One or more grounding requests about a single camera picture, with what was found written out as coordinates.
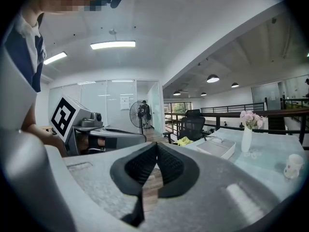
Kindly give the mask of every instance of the yellow cloth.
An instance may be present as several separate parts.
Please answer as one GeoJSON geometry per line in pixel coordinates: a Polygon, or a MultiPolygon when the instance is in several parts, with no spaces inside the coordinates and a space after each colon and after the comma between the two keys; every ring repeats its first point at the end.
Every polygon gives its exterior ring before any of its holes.
{"type": "Polygon", "coordinates": [[[193,141],[190,140],[189,138],[183,137],[182,139],[177,140],[175,143],[177,143],[179,146],[185,146],[185,145],[188,145],[192,142],[193,141]]]}

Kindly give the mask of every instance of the window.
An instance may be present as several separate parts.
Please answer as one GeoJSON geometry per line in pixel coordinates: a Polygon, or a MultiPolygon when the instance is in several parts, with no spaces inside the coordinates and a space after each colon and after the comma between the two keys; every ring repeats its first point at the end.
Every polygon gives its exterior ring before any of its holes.
{"type": "Polygon", "coordinates": [[[191,102],[164,103],[164,113],[184,114],[186,111],[191,109],[191,102]]]}

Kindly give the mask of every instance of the white tray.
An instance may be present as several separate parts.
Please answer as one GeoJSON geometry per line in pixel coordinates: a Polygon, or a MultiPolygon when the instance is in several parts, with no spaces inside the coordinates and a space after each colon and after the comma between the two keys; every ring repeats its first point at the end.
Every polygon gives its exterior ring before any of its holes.
{"type": "Polygon", "coordinates": [[[235,145],[236,143],[233,141],[214,137],[197,145],[197,150],[223,159],[229,159],[235,152],[235,145]]]}

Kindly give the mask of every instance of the hand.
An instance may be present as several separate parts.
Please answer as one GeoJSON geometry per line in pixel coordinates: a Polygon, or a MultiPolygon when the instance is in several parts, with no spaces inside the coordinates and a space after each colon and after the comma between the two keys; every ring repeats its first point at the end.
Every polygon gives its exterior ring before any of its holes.
{"type": "MultiPolygon", "coordinates": [[[[53,146],[57,147],[62,157],[67,157],[67,152],[64,147],[64,143],[61,138],[57,135],[53,135],[53,146]]],[[[80,152],[83,152],[89,148],[88,136],[84,134],[77,135],[77,147],[80,152]]],[[[105,146],[105,140],[102,138],[98,138],[98,145],[101,147],[105,146]]]]}

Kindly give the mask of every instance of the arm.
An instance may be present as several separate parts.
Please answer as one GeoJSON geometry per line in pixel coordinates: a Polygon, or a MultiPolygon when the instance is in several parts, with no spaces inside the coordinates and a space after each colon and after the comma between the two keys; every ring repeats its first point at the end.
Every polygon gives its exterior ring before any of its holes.
{"type": "Polygon", "coordinates": [[[21,129],[25,132],[29,132],[37,136],[43,142],[43,144],[57,147],[62,157],[67,156],[61,138],[59,138],[57,135],[53,135],[50,132],[40,129],[36,125],[34,111],[35,111],[35,103],[33,103],[32,106],[30,107],[21,129]]]}

